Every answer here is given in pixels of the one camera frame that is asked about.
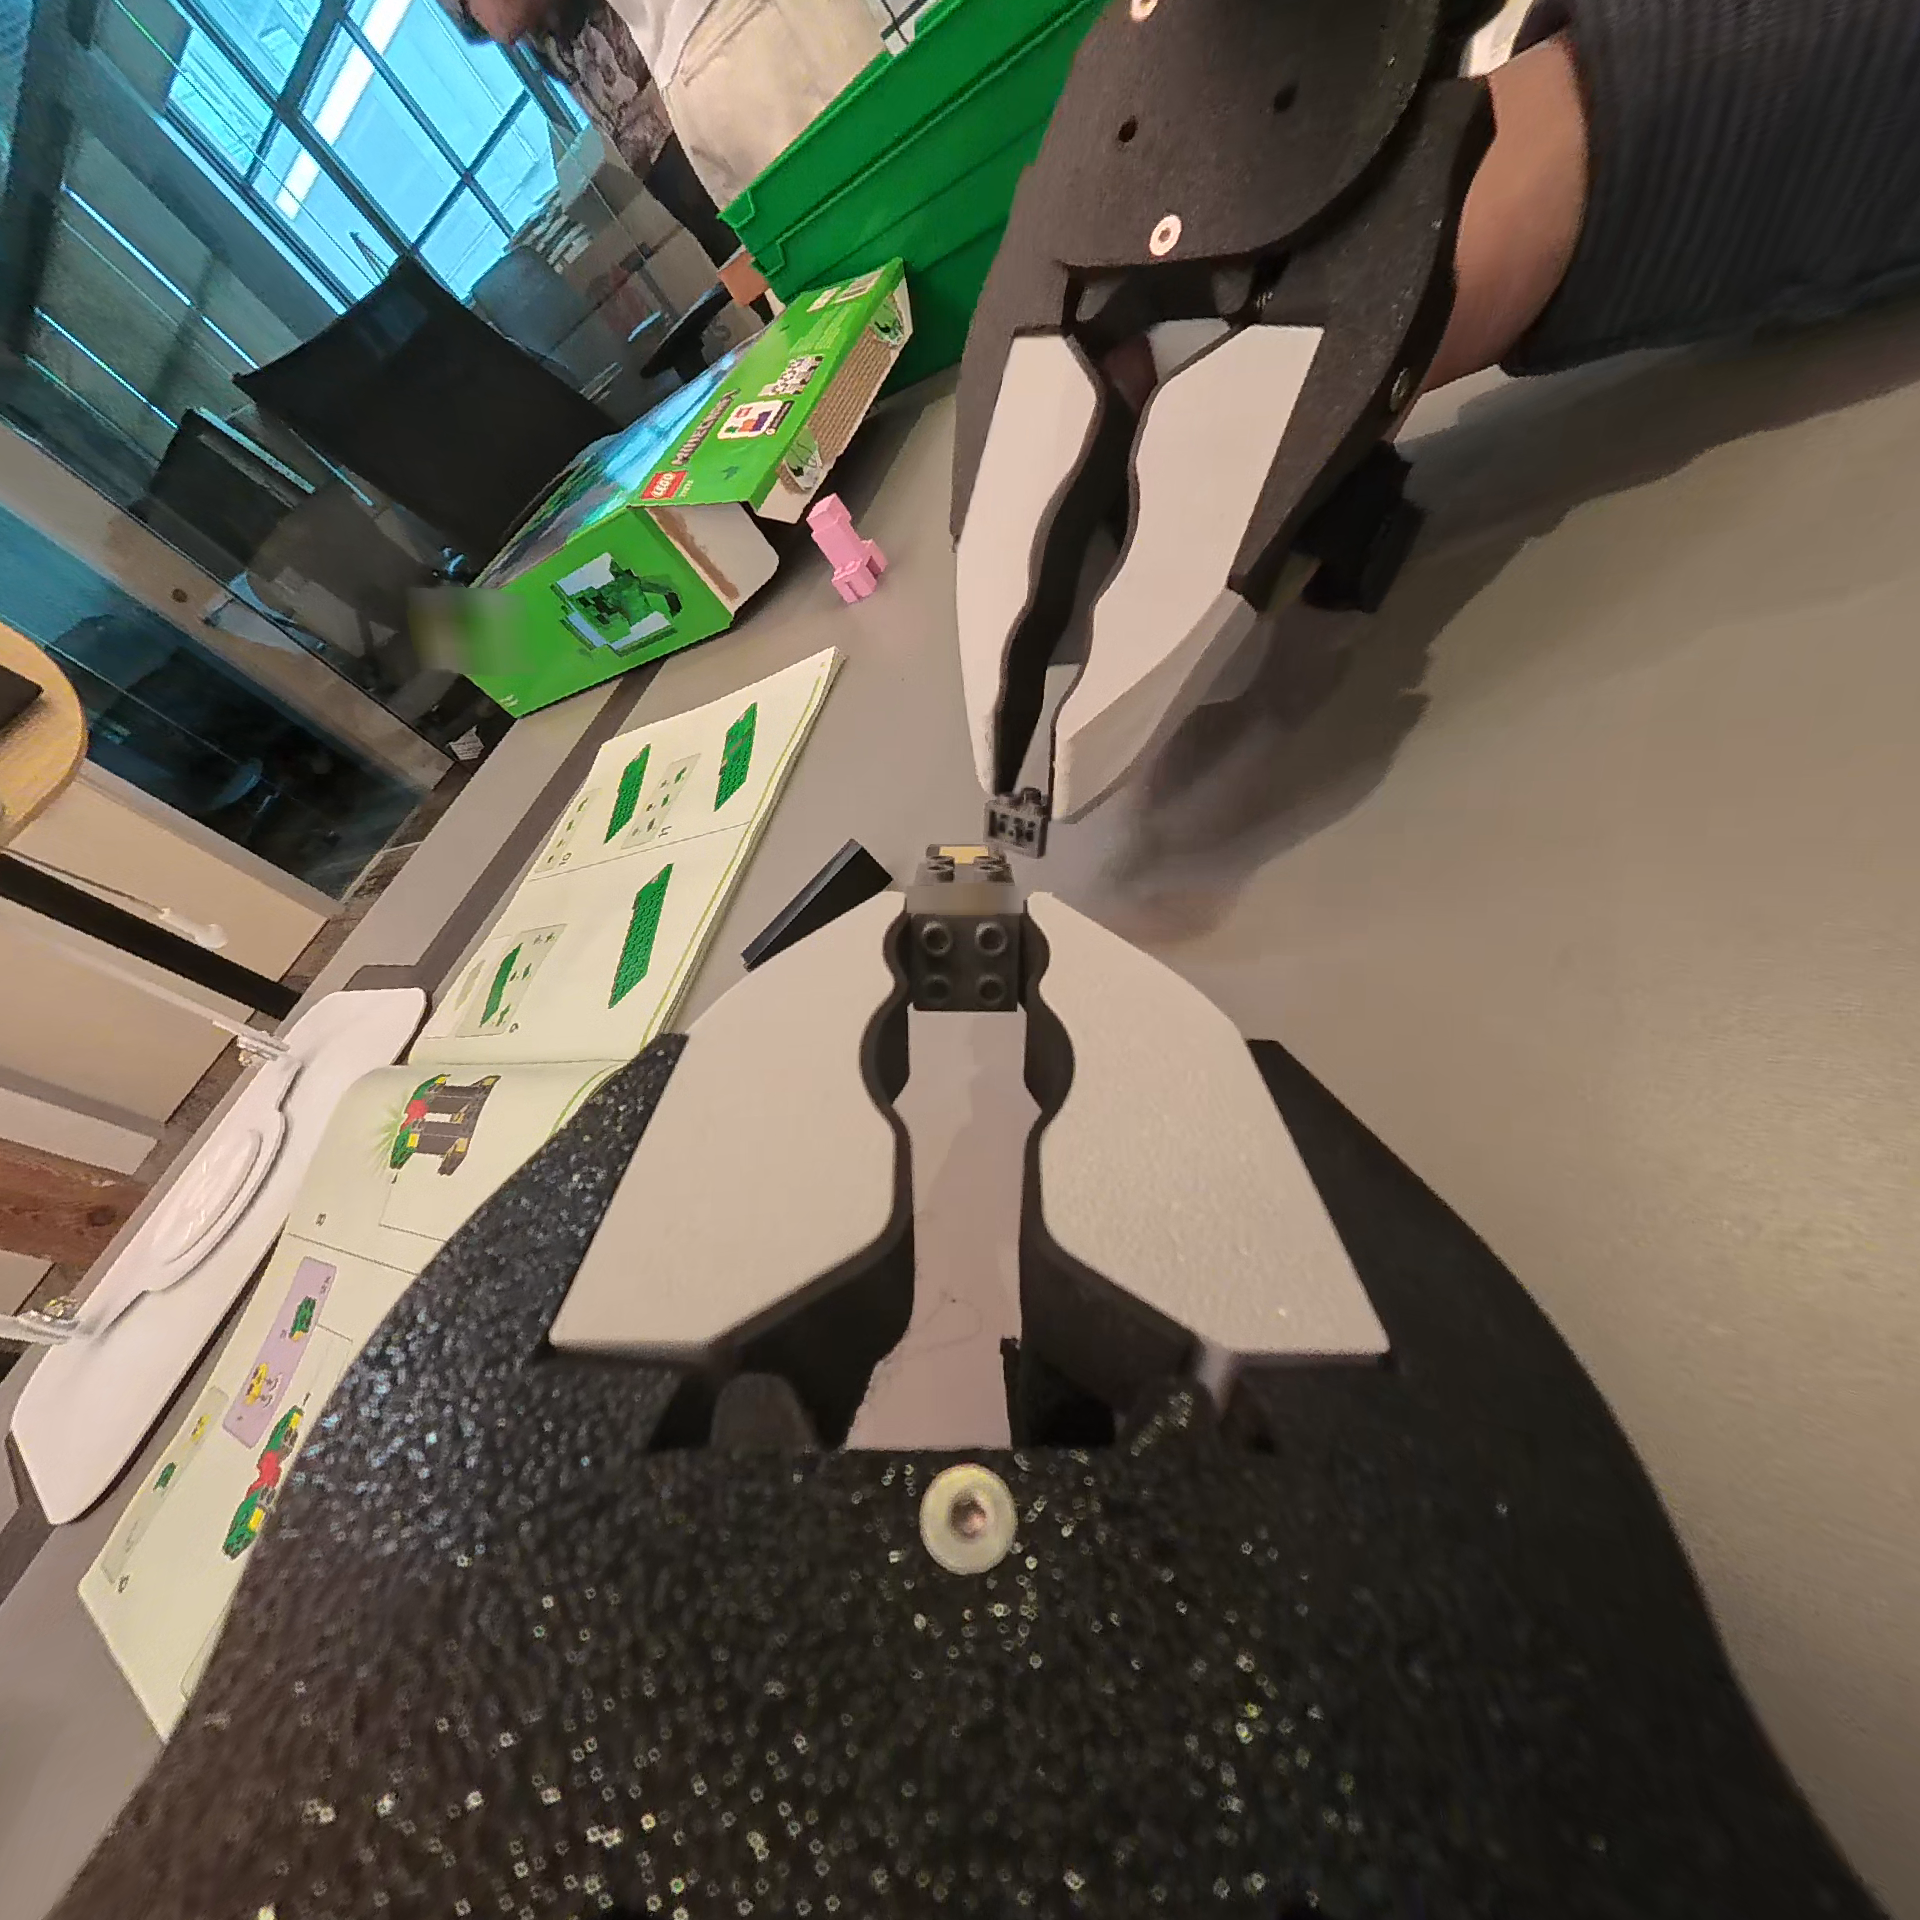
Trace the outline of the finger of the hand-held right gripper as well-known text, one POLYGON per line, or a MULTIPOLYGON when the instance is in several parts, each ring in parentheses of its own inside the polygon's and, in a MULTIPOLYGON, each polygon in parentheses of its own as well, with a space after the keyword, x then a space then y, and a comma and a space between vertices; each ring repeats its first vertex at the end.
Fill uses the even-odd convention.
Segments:
POLYGON ((1245 327, 1145 405, 1128 535, 1053 716, 1056 823, 1126 783, 1240 655, 1256 613, 1231 570, 1321 341, 1318 327, 1245 327))
MULTIPOLYGON (((999 366, 968 488, 952 494, 956 640, 977 786, 1017 792, 1047 672, 1110 481, 1128 497, 1128 414, 1060 332, 1015 336, 999 366)), ((1086 652, 1052 713, 1044 792, 1113 792, 1145 751, 1145 590, 1135 544, 1088 609, 1086 652)))

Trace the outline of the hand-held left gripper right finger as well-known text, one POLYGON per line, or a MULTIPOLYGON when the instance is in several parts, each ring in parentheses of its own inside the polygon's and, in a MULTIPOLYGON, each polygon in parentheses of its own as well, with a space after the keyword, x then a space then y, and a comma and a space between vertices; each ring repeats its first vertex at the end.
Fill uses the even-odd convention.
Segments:
POLYGON ((1118 1429, 1166 1381, 1378 1367, 1385 1322, 1256 1056, 1052 894, 1024 905, 1020 1429, 1118 1429))

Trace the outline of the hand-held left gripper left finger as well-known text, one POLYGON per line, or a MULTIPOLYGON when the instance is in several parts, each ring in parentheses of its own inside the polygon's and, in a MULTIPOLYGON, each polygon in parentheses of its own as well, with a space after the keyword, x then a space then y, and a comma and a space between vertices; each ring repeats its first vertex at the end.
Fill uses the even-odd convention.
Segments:
POLYGON ((902 894, 743 975, 682 1037, 548 1330, 561 1352, 789 1381, 850 1420, 914 1310, 902 894))

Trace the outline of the tan and black brick assembly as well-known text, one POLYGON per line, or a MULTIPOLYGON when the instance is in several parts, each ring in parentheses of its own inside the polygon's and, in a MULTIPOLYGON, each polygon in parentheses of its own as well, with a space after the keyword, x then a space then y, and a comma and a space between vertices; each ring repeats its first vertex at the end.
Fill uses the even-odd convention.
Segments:
POLYGON ((1024 894, 991 845, 930 842, 904 890, 901 958, 928 1014, 1015 1012, 1024 991, 1024 894))

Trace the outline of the person's right forearm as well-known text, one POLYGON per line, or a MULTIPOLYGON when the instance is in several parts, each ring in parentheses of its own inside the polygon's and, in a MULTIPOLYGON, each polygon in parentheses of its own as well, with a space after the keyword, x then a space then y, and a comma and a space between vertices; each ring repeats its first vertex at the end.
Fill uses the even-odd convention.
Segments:
POLYGON ((1530 5, 1486 82, 1425 392, 1914 287, 1914 2, 1530 5))

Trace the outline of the grey desk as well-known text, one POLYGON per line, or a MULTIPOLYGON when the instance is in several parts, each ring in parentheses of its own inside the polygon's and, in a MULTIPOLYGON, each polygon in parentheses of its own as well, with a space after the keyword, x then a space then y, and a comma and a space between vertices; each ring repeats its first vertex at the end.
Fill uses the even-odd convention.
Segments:
MULTIPOLYGON (((1033 873, 1280 1041, 1558 1326, 1669 1501, 1766 1730, 1914 1914, 1914 305, 1430 396, 1418 549, 1033 873)), ((844 473, 892 573, 524 722, 324 972, 457 972, 601 741, 844 649, 688 997, 830 852, 977 839, 952 657, 952 407, 844 473)), ((920 1282, 853 1444, 1008 1440, 1033 1103, 1013 1020, 916 1021, 920 1282)), ((80 1606, 127 1492, 5 1469, 5 1914, 46 1914, 157 1741, 80 1606)))

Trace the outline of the pink brick figure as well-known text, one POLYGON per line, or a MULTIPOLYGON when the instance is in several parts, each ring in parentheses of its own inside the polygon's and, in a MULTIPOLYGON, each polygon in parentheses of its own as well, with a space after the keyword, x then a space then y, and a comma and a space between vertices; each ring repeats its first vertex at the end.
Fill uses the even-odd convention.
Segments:
POLYGON ((886 559, 878 544, 864 536, 839 494, 817 494, 806 506, 806 530, 832 569, 832 586, 847 605, 874 594, 886 559))

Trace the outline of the long black brick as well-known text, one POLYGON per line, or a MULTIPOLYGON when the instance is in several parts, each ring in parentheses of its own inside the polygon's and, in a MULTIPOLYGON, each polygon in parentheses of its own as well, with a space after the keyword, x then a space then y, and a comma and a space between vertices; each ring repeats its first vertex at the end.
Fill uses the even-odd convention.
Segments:
POLYGON ((894 876, 878 857, 856 839, 847 839, 743 946, 743 968, 759 968, 892 887, 894 876))

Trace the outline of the green stacked plastic bins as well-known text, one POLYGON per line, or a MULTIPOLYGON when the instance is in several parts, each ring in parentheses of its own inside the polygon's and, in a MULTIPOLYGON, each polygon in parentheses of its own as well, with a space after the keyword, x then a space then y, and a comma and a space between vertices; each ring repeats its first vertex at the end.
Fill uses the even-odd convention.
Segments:
POLYGON ((902 261, 912 336, 884 383, 952 368, 1098 2, 941 2, 878 55, 729 206, 781 302, 902 261))

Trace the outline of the open instruction booklet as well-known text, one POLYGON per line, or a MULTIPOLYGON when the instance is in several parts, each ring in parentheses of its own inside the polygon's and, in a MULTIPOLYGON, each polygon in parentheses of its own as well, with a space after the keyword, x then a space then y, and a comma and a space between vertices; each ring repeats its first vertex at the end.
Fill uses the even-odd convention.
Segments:
POLYGON ((822 652, 608 741, 412 1057, 343 1094, 204 1389, 78 1585, 157 1737, 381 1316, 670 1025, 836 665, 822 652))

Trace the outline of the green toy brick box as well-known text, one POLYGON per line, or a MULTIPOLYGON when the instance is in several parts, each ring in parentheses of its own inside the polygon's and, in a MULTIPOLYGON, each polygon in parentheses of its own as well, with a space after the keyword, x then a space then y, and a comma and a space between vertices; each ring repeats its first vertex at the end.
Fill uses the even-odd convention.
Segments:
POLYGON ((801 292, 657 407, 590 444, 418 637, 525 716, 725 633, 912 342, 904 262, 801 292))

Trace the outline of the black office chair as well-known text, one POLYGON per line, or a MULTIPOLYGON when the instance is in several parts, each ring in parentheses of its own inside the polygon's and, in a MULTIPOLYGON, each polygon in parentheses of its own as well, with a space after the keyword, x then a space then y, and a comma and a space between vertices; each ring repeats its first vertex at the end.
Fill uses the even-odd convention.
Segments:
POLYGON ((616 431, 406 255, 310 341, 233 383, 474 565, 616 431))

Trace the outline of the beige low cabinet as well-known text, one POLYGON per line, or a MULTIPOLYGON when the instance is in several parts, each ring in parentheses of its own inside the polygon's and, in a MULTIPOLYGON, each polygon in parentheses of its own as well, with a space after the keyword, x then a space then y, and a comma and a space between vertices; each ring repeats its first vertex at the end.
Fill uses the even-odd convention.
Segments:
MULTIPOLYGON (((276 981, 308 981, 344 935, 340 903, 246 850, 169 812, 134 806, 109 783, 72 781, 7 852, 58 871, 145 922, 162 912, 224 936, 217 956, 276 981)), ((54 1120, 15 1121, 14 1136, 106 1165, 126 1146, 81 1142, 100 1127, 154 1136, 222 1057, 228 1037, 212 1024, 78 964, 100 956, 169 991, 241 1009, 46 917, 5 903, 1 1066, 7 1100, 30 1096, 80 1113, 70 1134, 54 1120)))

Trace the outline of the round wooden edge table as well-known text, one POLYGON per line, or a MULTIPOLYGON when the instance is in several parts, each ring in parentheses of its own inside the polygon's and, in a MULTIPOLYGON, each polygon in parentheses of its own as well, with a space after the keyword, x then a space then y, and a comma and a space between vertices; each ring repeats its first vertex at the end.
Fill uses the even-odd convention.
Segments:
POLYGON ((1 726, 1 848, 12 848, 74 781, 89 726, 58 657, 8 623, 1 623, 1 668, 5 677, 37 686, 1 726))

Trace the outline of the white rounded base plate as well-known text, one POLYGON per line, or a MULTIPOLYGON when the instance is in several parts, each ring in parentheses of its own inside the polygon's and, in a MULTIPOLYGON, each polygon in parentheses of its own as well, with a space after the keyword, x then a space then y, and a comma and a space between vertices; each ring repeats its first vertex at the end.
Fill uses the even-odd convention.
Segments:
POLYGON ((420 988, 333 991, 271 1037, 32 1367, 8 1438, 48 1521, 86 1512, 143 1444, 280 1234, 343 1096, 396 1064, 420 988))

